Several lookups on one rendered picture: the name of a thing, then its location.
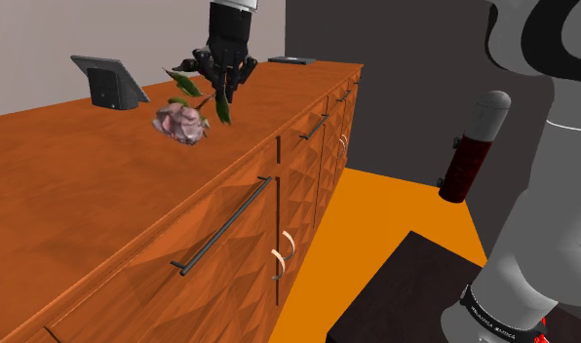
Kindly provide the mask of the grey tablet on black stand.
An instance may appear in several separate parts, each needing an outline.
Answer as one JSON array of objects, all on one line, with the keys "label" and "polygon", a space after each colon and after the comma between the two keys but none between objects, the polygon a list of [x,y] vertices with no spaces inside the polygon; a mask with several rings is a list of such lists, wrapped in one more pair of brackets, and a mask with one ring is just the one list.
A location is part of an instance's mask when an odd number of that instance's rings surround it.
[{"label": "grey tablet on black stand", "polygon": [[71,56],[71,60],[87,76],[94,106],[131,110],[150,99],[119,59]]}]

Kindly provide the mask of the dark red and grey cylinder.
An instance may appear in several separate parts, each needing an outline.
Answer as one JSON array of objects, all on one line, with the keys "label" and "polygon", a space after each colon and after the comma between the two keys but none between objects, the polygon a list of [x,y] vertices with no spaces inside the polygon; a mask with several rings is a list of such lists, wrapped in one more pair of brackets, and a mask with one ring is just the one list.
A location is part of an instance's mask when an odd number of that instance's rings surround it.
[{"label": "dark red and grey cylinder", "polygon": [[462,203],[511,107],[502,91],[490,91],[477,101],[461,136],[453,141],[453,158],[444,177],[438,179],[439,195],[451,203]]}]

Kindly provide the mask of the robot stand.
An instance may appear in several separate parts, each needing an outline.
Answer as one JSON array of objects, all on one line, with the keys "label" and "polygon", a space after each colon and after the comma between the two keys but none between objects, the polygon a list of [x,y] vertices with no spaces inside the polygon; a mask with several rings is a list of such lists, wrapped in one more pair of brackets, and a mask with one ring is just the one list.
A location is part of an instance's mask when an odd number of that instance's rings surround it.
[{"label": "robot stand", "polygon": [[537,275],[529,284],[513,245],[500,239],[483,268],[410,232],[328,332],[326,343],[581,343],[581,320],[558,309],[545,290],[565,280]]}]

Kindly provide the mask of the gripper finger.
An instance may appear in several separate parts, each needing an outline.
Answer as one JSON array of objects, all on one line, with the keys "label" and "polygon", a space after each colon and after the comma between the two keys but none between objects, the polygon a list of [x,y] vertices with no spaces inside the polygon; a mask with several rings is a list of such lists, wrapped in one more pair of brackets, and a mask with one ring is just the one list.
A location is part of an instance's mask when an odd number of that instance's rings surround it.
[{"label": "gripper finger", "polygon": [[193,58],[184,59],[179,66],[173,68],[177,72],[198,72],[209,80],[215,89],[217,101],[226,100],[225,83],[227,74],[226,49],[195,49]]},{"label": "gripper finger", "polygon": [[238,86],[245,84],[257,66],[257,60],[251,56],[239,62],[235,60],[232,66],[227,69],[225,96],[229,103],[233,101],[233,94],[237,91]]}]

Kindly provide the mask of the orange wooden sideboard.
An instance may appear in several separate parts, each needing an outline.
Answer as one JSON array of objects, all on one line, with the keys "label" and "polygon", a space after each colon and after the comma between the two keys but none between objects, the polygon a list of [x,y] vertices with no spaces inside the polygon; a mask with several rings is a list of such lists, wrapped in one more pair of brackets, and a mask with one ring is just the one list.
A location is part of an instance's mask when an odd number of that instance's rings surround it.
[{"label": "orange wooden sideboard", "polygon": [[0,343],[268,343],[347,162],[362,68],[263,62],[184,145],[86,100],[0,116]]}]

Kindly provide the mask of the pink rose with green leaves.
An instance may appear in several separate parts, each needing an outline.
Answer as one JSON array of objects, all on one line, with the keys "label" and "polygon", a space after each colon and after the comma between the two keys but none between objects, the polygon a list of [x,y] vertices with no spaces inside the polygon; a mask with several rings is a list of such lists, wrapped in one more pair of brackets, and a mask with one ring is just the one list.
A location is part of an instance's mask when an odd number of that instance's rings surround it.
[{"label": "pink rose with green leaves", "polygon": [[156,111],[152,126],[160,133],[185,145],[195,145],[208,136],[211,128],[210,120],[202,114],[203,107],[211,100],[214,102],[217,118],[222,124],[231,125],[232,118],[229,100],[225,91],[215,91],[206,95],[199,104],[193,106],[188,97],[200,97],[204,94],[196,84],[183,72],[164,69],[184,97],[174,96],[168,99],[165,106]]}]

